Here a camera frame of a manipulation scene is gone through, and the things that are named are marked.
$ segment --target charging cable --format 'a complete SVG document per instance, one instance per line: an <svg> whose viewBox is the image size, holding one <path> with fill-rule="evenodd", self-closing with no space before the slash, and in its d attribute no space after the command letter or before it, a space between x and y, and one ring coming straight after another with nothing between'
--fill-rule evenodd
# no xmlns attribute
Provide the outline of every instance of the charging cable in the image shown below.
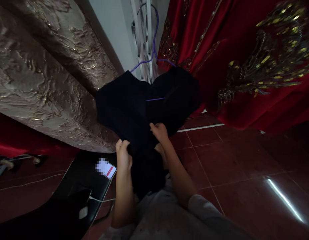
<svg viewBox="0 0 309 240"><path fill-rule="evenodd" d="M92 196L90 196L89 199L96 200L96 201L98 201L98 202L109 202L109 201L115 200L115 198L113 198L113 199L103 200L103 201L102 201L102 200L96 199L96 198L94 198L94 197L92 197Z"/></svg>
<svg viewBox="0 0 309 240"><path fill-rule="evenodd" d="M53 176L50 176L50 177L41 179L41 180L39 180L39 181L34 181L34 182L26 183L26 184L23 184L23 185L17 185L17 186L2 188L2 189L0 189L0 191L6 190L6 189L10 189L10 188L15 188L15 187L23 187L23 186L26 186L26 185L29 185L29 184L32 184L32 183L42 182L42 181L47 180L47 179L49 179L49 178L56 177L56 176L60 176L60 175L64 175L64 173L56 174L56 175L53 175Z"/></svg>

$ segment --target white wall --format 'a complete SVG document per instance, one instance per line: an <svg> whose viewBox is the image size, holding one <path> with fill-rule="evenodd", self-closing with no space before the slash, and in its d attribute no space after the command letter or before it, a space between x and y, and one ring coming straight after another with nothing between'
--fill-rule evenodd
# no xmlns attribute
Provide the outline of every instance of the white wall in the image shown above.
<svg viewBox="0 0 309 240"><path fill-rule="evenodd" d="M133 16L130 0L89 0L89 2L124 71L130 71L138 63L131 32ZM159 13L159 26L155 39L158 50L169 0L152 0L152 2ZM154 11L152 14L154 35L156 16ZM133 74L138 79L141 78L139 71L134 71Z"/></svg>

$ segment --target red curtain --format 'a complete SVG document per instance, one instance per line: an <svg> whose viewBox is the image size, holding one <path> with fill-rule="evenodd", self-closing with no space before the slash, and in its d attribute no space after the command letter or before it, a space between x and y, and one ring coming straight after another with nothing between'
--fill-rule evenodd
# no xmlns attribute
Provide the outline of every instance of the red curtain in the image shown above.
<svg viewBox="0 0 309 240"><path fill-rule="evenodd" d="M268 95L236 93L234 101L217 111L217 94L226 86L229 63L243 63L248 58L256 45L256 24L278 2L170 0L159 57L175 61L198 78L203 99L198 112L206 108L226 125L268 133L282 132L309 120L309 74L298 79L301 85L267 89L271 92ZM209 25L213 11L215 16ZM171 67L165 62L158 65L166 70Z"/></svg>
<svg viewBox="0 0 309 240"><path fill-rule="evenodd" d="M0 113L0 155L45 154L75 157L80 150Z"/></svg>

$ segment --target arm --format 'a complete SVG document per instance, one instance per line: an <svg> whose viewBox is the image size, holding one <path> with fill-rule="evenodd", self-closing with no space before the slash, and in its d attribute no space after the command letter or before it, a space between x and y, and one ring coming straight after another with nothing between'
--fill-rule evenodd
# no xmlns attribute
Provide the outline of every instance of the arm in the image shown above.
<svg viewBox="0 0 309 240"><path fill-rule="evenodd" d="M168 138L165 125L163 123L158 123L156 125L150 123L150 127L152 133L158 139L164 150L172 184L178 201L184 208L188 208L189 199L191 196L197 194L192 179L182 166L172 143Z"/></svg>
<svg viewBox="0 0 309 240"><path fill-rule="evenodd" d="M134 223L135 198L131 179L132 157L127 152L127 140L116 144L118 170L116 176L116 200L111 226L121 228Z"/></svg>
<svg viewBox="0 0 309 240"><path fill-rule="evenodd" d="M221 239L253 239L244 229L223 216L203 196L193 195L189 200L188 211L218 233Z"/></svg>

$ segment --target white sleeve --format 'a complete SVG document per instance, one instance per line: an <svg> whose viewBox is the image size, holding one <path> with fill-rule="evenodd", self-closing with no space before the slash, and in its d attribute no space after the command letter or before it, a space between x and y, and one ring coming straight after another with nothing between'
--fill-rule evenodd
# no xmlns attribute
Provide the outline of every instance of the white sleeve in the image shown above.
<svg viewBox="0 0 309 240"><path fill-rule="evenodd" d="M107 231L99 238L99 240L128 240L133 234L136 226L134 224L129 224L122 228L109 227Z"/></svg>
<svg viewBox="0 0 309 240"><path fill-rule="evenodd" d="M189 199L188 211L222 238L253 239L247 232L223 216L211 202L201 195L196 194Z"/></svg>

